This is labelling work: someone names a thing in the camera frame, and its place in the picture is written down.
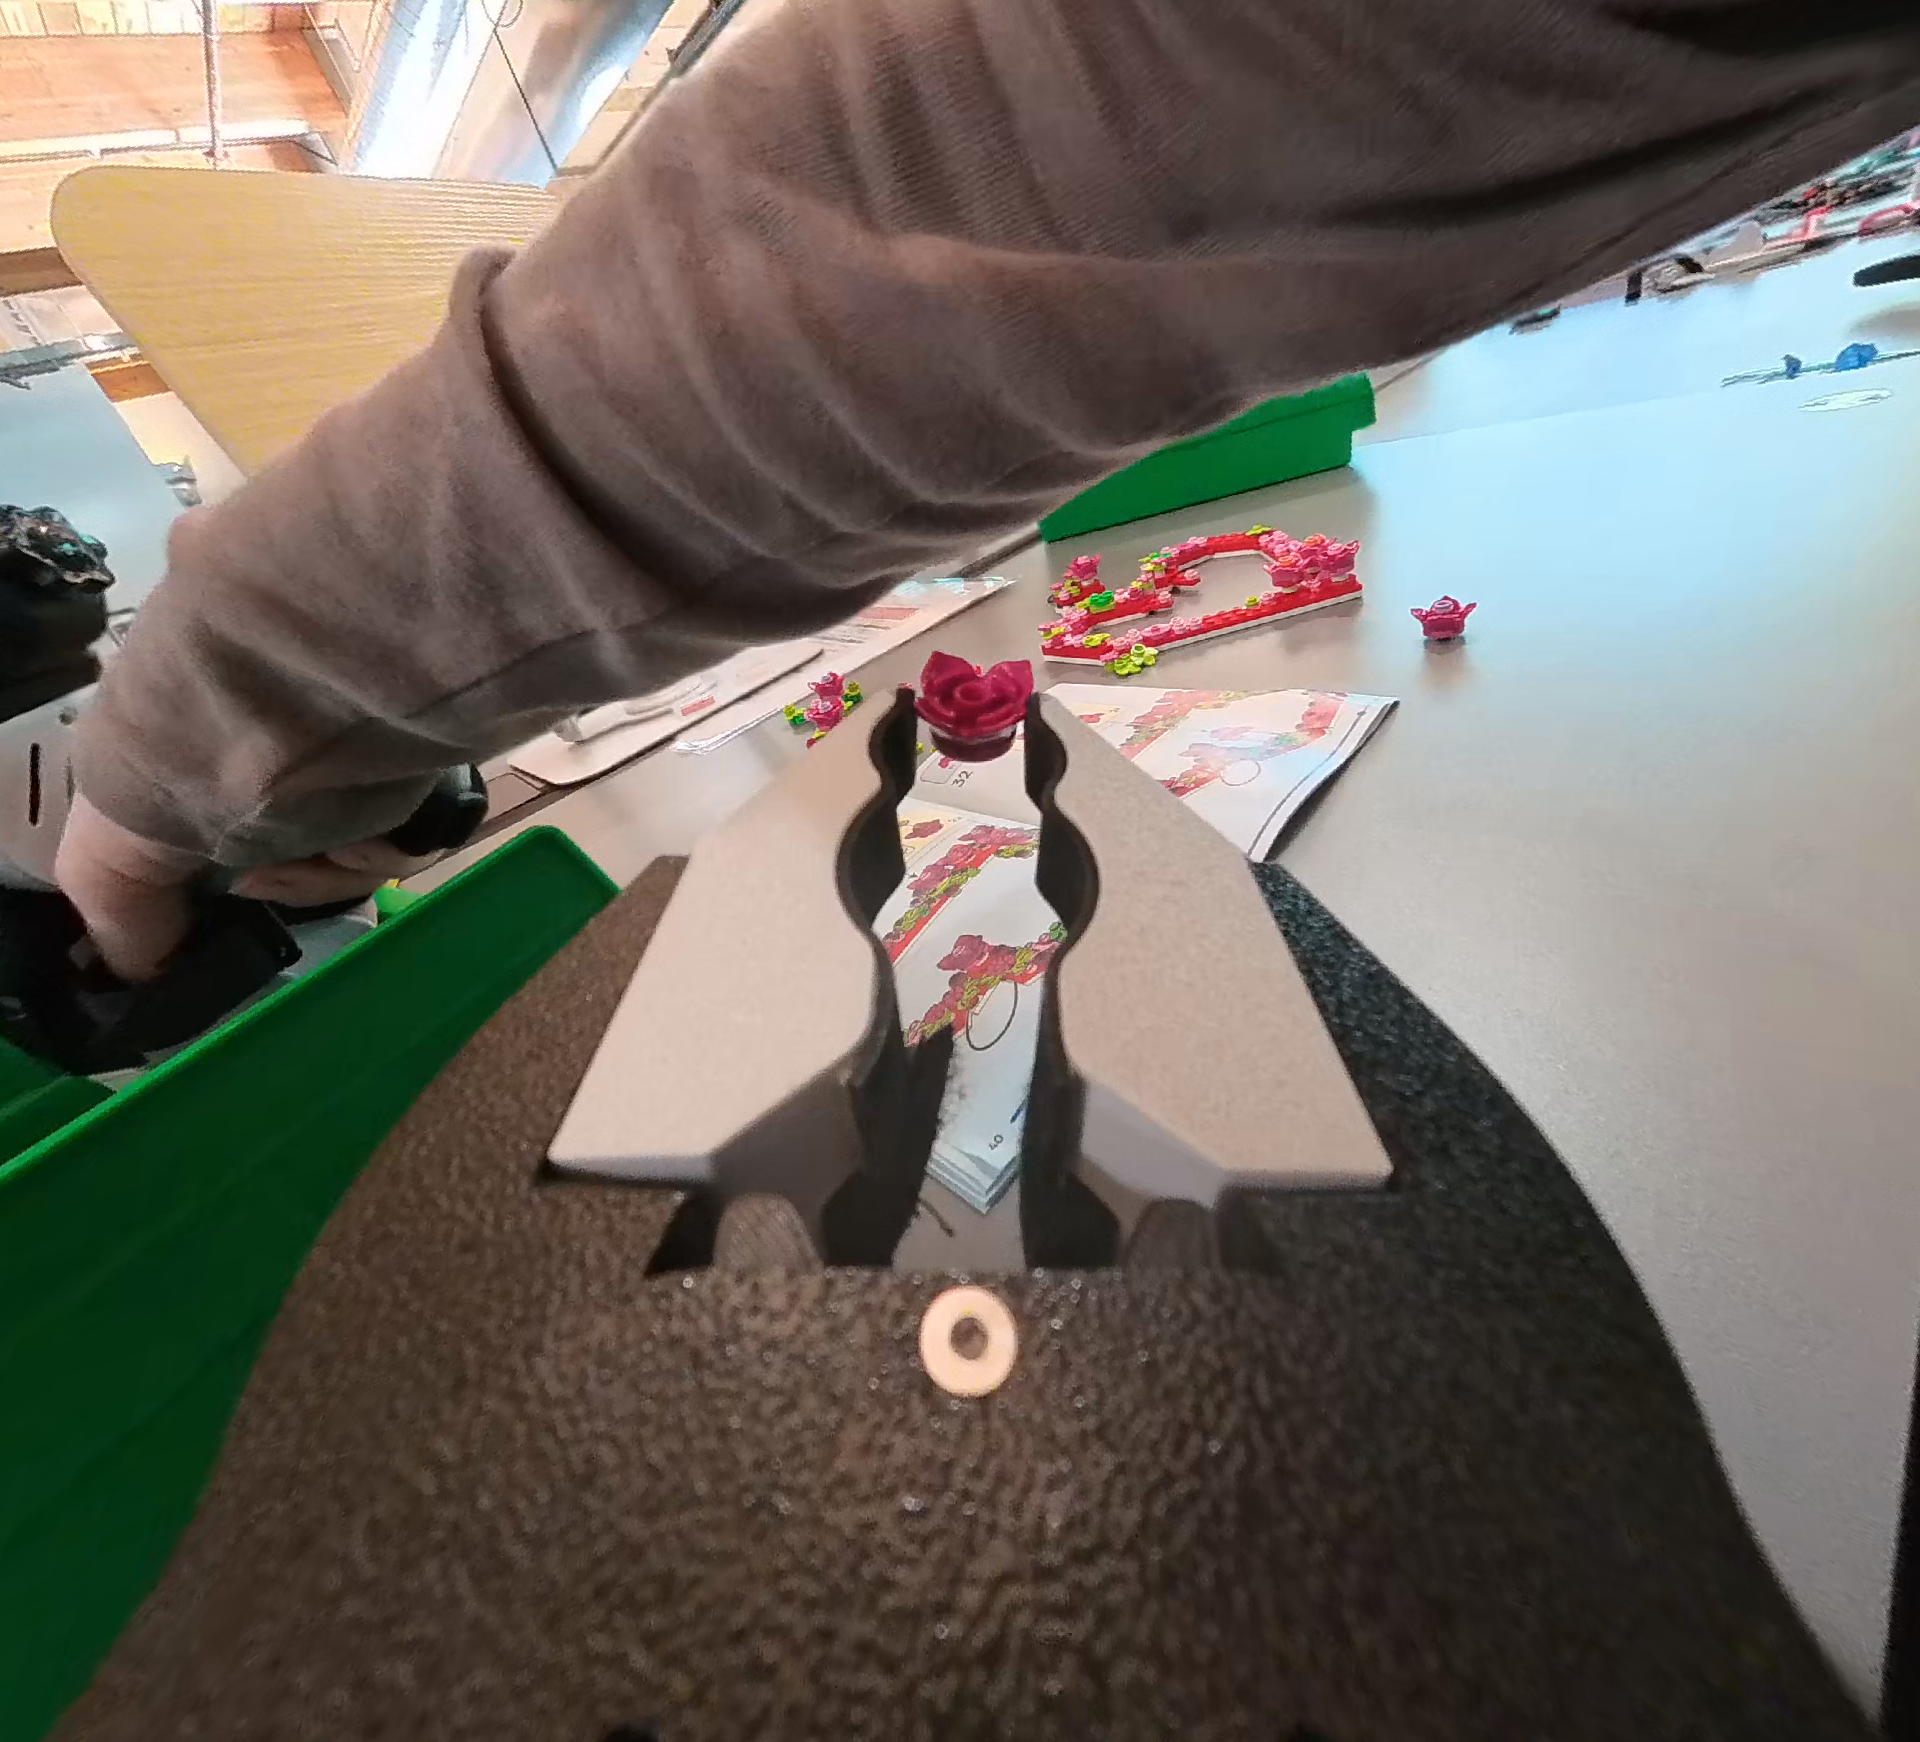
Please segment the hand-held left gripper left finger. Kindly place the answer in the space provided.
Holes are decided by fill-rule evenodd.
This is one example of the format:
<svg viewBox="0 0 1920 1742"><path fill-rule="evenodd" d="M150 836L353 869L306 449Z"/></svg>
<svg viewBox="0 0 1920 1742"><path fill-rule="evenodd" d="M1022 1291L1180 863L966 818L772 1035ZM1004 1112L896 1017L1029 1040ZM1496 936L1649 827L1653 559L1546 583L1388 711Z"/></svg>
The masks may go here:
<svg viewBox="0 0 1920 1742"><path fill-rule="evenodd" d="M903 880L910 688L835 728L686 860L547 1148L568 1178L787 1202L827 1265L888 1268L952 1034L905 1040L878 931Z"/></svg>

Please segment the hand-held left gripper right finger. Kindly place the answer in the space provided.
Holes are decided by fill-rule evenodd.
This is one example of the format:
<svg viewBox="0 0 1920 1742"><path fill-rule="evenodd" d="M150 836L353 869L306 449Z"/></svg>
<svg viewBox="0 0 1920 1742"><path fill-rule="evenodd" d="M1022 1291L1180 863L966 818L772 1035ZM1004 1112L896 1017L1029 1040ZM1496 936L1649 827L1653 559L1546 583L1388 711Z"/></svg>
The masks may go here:
<svg viewBox="0 0 1920 1742"><path fill-rule="evenodd" d="M1146 1211L1378 1196L1392 1155L1243 851L1056 695L1022 724L1042 975L1020 1129L1031 1269L1119 1262Z"/></svg>

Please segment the green plastic bin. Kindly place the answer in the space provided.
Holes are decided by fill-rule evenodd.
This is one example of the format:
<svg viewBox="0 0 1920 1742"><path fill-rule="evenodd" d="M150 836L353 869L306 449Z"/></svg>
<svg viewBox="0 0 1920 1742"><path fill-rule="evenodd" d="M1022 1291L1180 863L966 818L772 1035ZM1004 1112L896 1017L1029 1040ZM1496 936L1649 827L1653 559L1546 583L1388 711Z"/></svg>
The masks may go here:
<svg viewBox="0 0 1920 1742"><path fill-rule="evenodd" d="M153 1586L347 1183L613 891L530 826L119 1087L3 1044L5 1740L53 1728Z"/></svg>
<svg viewBox="0 0 1920 1742"><path fill-rule="evenodd" d="M1338 471L1378 417L1375 389L1353 374L1282 395L1165 443L1092 483L1038 522L1048 544Z"/></svg>

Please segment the person's right forearm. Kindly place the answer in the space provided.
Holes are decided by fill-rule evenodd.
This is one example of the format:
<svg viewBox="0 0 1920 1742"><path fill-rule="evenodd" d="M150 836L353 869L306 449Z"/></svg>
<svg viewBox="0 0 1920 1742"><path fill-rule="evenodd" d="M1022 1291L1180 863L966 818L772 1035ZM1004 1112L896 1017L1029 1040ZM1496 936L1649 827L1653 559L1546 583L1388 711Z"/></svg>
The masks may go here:
<svg viewBox="0 0 1920 1742"><path fill-rule="evenodd" d="M1915 123L1915 0L790 0L171 531L77 799L227 868Z"/></svg>

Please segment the open lego instruction booklet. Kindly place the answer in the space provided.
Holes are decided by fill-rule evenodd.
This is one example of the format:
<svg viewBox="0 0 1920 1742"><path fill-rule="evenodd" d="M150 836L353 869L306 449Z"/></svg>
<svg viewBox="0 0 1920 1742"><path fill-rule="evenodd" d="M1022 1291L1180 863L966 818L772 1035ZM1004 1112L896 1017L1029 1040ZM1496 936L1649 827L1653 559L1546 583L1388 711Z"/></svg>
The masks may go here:
<svg viewBox="0 0 1920 1742"><path fill-rule="evenodd" d="M1056 698L1255 863L1393 710L1325 689L1062 683ZM896 819L903 876L875 937L905 1045L952 1040L925 1175L986 1214L1018 1175L1042 984L1066 936L1036 880L1023 745L986 764L929 751Z"/></svg>

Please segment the wooden tilting stand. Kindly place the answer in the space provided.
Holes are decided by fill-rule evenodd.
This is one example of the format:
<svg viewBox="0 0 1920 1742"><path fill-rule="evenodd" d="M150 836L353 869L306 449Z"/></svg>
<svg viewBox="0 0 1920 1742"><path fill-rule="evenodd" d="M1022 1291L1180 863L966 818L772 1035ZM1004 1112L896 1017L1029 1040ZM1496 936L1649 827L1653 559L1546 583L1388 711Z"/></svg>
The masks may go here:
<svg viewBox="0 0 1920 1742"><path fill-rule="evenodd" d="M520 184L100 164L53 245L227 461L257 475L437 333L475 249L564 206Z"/></svg>

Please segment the white printed paper sheet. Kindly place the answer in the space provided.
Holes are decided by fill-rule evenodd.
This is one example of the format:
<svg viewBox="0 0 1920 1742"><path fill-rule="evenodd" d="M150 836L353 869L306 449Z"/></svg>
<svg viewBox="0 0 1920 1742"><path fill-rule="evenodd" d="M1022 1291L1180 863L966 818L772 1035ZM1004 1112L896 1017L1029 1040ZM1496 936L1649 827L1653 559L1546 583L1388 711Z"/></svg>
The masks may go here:
<svg viewBox="0 0 1920 1742"><path fill-rule="evenodd" d="M727 702L715 714L689 722L672 749L686 755L710 754L760 722L782 719L786 707L802 706L809 686L825 674L851 681L867 664L948 626L1012 583L1014 576L998 571L896 583L851 618L818 632L811 638L818 644L813 658Z"/></svg>

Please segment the red lego heart frame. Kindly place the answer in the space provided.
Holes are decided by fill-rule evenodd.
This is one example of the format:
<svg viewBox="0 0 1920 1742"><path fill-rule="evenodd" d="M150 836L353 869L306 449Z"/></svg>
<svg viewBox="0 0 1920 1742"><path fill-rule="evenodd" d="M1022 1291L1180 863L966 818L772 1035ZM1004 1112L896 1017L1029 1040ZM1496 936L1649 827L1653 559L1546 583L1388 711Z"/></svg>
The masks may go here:
<svg viewBox="0 0 1920 1742"><path fill-rule="evenodd" d="M1048 589L1038 656L1057 669L1134 678L1181 650L1361 597L1353 538L1270 525L1198 531L1108 569L1074 554Z"/></svg>

